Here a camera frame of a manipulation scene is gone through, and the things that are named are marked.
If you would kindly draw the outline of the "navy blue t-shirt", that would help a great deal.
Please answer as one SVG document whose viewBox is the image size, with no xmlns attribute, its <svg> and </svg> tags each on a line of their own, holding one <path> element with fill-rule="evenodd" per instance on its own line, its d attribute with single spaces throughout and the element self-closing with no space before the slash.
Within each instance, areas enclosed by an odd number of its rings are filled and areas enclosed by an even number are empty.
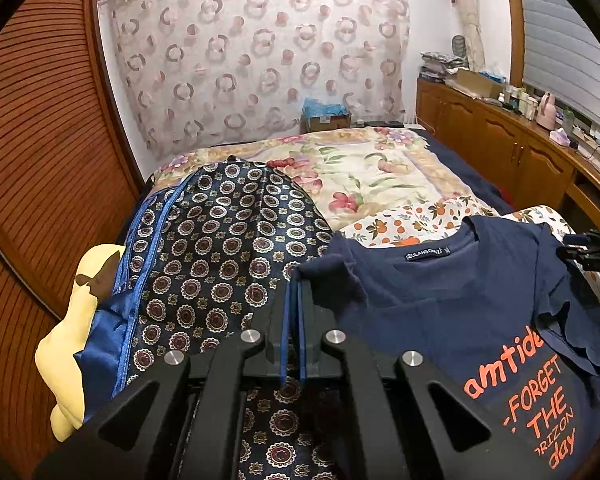
<svg viewBox="0 0 600 480">
<path fill-rule="evenodd" d="M 411 247 L 335 235 L 299 273 L 345 333 L 419 352 L 565 479 L 600 438 L 600 300 L 558 246 L 545 224 L 467 217 Z"/>
</svg>

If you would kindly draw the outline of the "wooden sideboard cabinet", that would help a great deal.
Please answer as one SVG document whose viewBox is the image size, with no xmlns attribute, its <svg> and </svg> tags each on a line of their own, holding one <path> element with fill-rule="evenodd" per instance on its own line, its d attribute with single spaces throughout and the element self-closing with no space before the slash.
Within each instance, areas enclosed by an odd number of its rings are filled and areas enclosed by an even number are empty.
<svg viewBox="0 0 600 480">
<path fill-rule="evenodd" d="M 600 229 L 600 172 L 534 122 L 425 79 L 416 119 L 515 209 L 546 205 L 578 232 Z"/>
</svg>

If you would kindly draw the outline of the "navy bed sheet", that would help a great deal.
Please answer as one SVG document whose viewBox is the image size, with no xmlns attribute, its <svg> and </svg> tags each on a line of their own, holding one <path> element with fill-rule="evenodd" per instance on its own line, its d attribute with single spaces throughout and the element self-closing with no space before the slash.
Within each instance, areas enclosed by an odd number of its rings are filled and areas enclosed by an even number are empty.
<svg viewBox="0 0 600 480">
<path fill-rule="evenodd" d="M 428 150 L 437 156 L 442 165 L 447 166 L 460 180 L 467 184 L 480 200 L 494 208 L 499 214 L 511 214 L 514 211 L 514 208 L 504 200 L 500 190 L 494 184 L 483 179 L 464 159 L 444 146 L 424 127 L 416 125 L 411 126 L 410 129 L 427 141 Z"/>
</svg>

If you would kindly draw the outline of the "pink kettle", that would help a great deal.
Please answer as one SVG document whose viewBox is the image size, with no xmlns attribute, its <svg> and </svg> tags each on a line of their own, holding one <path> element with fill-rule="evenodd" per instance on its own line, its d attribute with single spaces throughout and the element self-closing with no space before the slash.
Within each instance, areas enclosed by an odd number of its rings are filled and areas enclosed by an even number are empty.
<svg viewBox="0 0 600 480">
<path fill-rule="evenodd" d="M 553 93 L 545 92 L 536 112 L 535 122 L 546 130 L 554 130 L 556 126 L 556 105 Z"/>
</svg>

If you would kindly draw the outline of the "yellow plush toy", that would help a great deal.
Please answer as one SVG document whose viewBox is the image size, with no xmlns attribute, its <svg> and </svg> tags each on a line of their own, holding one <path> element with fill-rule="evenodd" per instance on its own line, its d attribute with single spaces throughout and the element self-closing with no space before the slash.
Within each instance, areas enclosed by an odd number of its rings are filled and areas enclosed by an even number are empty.
<svg viewBox="0 0 600 480">
<path fill-rule="evenodd" d="M 85 347 L 97 307 L 114 287 L 124 247 L 101 244 L 89 249 L 73 275 L 65 317 L 40 341 L 34 362 L 55 397 L 50 428 L 65 441 L 83 424 L 85 403 L 82 373 L 74 355 Z"/>
</svg>

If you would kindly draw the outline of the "orange print white blanket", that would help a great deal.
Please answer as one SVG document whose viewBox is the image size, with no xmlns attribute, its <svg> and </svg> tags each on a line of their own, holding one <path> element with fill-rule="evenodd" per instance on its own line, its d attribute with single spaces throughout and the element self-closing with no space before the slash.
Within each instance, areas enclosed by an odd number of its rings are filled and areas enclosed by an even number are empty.
<svg viewBox="0 0 600 480">
<path fill-rule="evenodd" d="M 344 237 L 356 240 L 365 247 L 407 246 L 447 238 L 469 216 L 502 217 L 531 224 L 546 223 L 560 242 L 564 236 L 576 234 L 560 213 L 550 206 L 533 206 L 501 216 L 494 208 L 486 206 L 483 200 L 472 195 L 450 198 L 439 203 L 385 209 L 358 219 L 339 231 Z M 579 263 L 577 267 L 600 300 L 600 272 L 585 271 Z"/>
</svg>

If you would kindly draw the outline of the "grey window blind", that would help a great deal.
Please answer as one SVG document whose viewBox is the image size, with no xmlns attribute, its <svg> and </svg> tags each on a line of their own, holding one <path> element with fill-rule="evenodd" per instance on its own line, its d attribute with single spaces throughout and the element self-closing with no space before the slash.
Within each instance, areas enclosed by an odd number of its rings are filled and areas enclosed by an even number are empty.
<svg viewBox="0 0 600 480">
<path fill-rule="evenodd" d="M 521 0 L 524 82 L 600 126 L 600 43 L 567 0 Z"/>
</svg>

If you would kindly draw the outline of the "navy patterned silk garment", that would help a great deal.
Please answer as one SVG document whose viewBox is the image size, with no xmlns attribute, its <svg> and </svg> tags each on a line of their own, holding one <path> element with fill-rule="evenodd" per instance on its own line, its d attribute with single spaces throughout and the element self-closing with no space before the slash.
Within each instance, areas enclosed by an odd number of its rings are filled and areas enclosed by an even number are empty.
<svg viewBox="0 0 600 480">
<path fill-rule="evenodd" d="M 297 266 L 332 231 L 297 183 L 260 162 L 212 162 L 143 204 L 85 347 L 85 422 L 166 352 L 196 356 L 248 330 L 284 294 L 283 377 L 246 392 L 234 479 L 331 479 L 323 398 L 302 389 L 294 334 Z"/>
</svg>

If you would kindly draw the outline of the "cardboard box on sideboard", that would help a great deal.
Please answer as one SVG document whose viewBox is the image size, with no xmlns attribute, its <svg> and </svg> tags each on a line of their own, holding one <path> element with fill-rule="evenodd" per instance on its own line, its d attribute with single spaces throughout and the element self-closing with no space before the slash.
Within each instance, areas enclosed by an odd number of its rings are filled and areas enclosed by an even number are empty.
<svg viewBox="0 0 600 480">
<path fill-rule="evenodd" d="M 454 86 L 475 99 L 498 99 L 505 86 L 479 73 L 460 68 L 452 78 Z"/>
</svg>

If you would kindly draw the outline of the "floral cream bedspread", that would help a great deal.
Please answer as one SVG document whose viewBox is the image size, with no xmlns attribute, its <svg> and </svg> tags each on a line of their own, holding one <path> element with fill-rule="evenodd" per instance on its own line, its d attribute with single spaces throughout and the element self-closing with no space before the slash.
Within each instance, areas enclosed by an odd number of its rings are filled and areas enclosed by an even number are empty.
<svg viewBox="0 0 600 480">
<path fill-rule="evenodd" d="M 197 148 L 155 173 L 155 192 L 170 188 L 201 166 L 236 156 L 260 162 L 300 185 L 336 230 L 385 209 L 444 203 L 478 196 L 422 130 L 349 128 L 244 144 Z"/>
</svg>

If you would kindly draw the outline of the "wooden louvered wardrobe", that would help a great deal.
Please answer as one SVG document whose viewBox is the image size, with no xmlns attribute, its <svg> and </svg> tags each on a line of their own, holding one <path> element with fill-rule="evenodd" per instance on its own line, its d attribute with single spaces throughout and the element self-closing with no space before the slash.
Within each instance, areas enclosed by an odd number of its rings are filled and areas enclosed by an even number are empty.
<svg viewBox="0 0 600 480">
<path fill-rule="evenodd" d="M 88 248 L 115 240 L 143 185 L 114 111 L 96 0 L 1 0 L 0 465 L 55 447 L 34 365 Z"/>
</svg>

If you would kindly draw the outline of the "cardboard box blue contents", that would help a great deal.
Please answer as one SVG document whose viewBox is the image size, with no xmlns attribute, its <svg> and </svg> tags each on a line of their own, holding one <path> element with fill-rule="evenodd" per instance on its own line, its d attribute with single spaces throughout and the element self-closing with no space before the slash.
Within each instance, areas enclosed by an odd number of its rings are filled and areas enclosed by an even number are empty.
<svg viewBox="0 0 600 480">
<path fill-rule="evenodd" d="M 302 133 L 349 128 L 350 125 L 351 114 L 345 105 L 322 103 L 311 98 L 304 100 L 300 118 Z"/>
</svg>

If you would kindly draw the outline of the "patterned lace curtain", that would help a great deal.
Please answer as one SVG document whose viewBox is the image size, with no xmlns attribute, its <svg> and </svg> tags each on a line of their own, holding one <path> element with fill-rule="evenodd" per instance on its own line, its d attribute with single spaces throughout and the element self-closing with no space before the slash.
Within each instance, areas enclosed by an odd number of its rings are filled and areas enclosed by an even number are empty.
<svg viewBox="0 0 600 480">
<path fill-rule="evenodd" d="M 407 0 L 99 0 L 147 151 L 296 133 L 315 102 L 403 113 Z"/>
</svg>

